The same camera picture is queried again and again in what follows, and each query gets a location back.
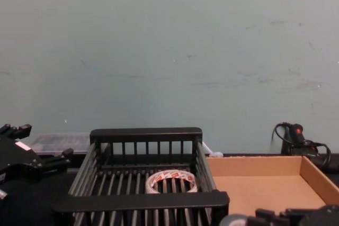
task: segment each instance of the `black device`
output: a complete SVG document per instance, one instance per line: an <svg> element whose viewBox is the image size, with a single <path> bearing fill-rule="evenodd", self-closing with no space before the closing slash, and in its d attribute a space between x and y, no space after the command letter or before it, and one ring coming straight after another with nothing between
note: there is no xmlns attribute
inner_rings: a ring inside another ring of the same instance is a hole
<svg viewBox="0 0 339 226"><path fill-rule="evenodd" d="M284 137L278 132L278 128L285 128ZM290 124L287 122L279 123L275 126L272 133L282 139L281 154L290 156L306 156L321 171L326 173L339 172L339 163L331 160L331 150L324 143L306 140L302 134L303 127L300 124ZM318 147L324 147L326 154L320 154Z"/></svg>
<svg viewBox="0 0 339 226"><path fill-rule="evenodd" d="M286 209L279 215L271 210L257 209L255 216L237 215L233 219L230 215L223 221L220 226L337 226L339 207L326 205L319 209Z"/></svg>
<svg viewBox="0 0 339 226"><path fill-rule="evenodd" d="M31 130L29 124L19 128L6 124L0 128L0 183L19 177L39 180L46 172L67 170L73 149L42 159L29 146L17 140L28 137Z"/></svg>

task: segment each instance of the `white sticker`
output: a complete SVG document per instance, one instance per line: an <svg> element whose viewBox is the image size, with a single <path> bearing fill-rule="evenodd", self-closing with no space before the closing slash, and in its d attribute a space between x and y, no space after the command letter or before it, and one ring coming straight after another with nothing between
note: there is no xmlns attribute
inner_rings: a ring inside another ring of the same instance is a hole
<svg viewBox="0 0 339 226"><path fill-rule="evenodd" d="M245 225L246 225L246 220L244 219L237 219L229 224L229 226L245 226Z"/></svg>
<svg viewBox="0 0 339 226"><path fill-rule="evenodd" d="M28 150L31 150L31 148L27 145L25 145L24 143L22 143L21 141L18 141L15 143L17 146L23 148L24 150L28 151Z"/></svg>
<svg viewBox="0 0 339 226"><path fill-rule="evenodd" d="M0 175L0 182L1 182L2 180L5 180L5 177L6 177L6 173L1 174L1 175Z"/></svg>

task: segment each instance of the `black mount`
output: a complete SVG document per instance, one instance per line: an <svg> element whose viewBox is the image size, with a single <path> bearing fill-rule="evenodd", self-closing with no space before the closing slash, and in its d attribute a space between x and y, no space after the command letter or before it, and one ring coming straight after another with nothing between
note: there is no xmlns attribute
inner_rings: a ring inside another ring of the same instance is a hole
<svg viewBox="0 0 339 226"><path fill-rule="evenodd" d="M42 159L30 147L16 140L28 137L31 130L29 124L19 128L6 124L0 128L0 183L19 177L39 180L44 173L67 170L73 149Z"/></svg>

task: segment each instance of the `cardboard tray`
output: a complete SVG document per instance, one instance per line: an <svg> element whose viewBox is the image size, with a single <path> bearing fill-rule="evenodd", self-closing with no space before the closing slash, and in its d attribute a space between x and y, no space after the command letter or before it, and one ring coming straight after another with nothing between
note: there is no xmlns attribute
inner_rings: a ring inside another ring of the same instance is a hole
<svg viewBox="0 0 339 226"><path fill-rule="evenodd" d="M225 157L207 161L217 189L230 197L229 214L339 205L339 188L306 157Z"/></svg>

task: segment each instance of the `black cable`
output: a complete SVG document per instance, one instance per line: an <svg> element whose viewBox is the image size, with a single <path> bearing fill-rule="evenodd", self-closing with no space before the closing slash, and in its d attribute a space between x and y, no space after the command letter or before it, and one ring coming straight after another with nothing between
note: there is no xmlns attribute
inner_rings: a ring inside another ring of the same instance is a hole
<svg viewBox="0 0 339 226"><path fill-rule="evenodd" d="M287 123L287 122L282 122L282 123L279 123L277 124L274 129L273 129L273 132L272 132L272 138L271 138L271 142L273 142L273 136L274 136L274 133L276 133L276 135L282 139L283 141L287 142L288 144L291 144L293 145L293 143L287 139L285 139L284 137L282 137L279 133L278 133L278 127L288 127L290 128L292 126L292 124L290 123Z"/></svg>
<svg viewBox="0 0 339 226"><path fill-rule="evenodd" d="M326 169L329 165L329 163L331 162L331 150L329 149L329 147L324 144L324 143L318 143L318 142L313 142L315 147L325 147L326 148L326 158L323 162L323 164L319 167L319 169Z"/></svg>

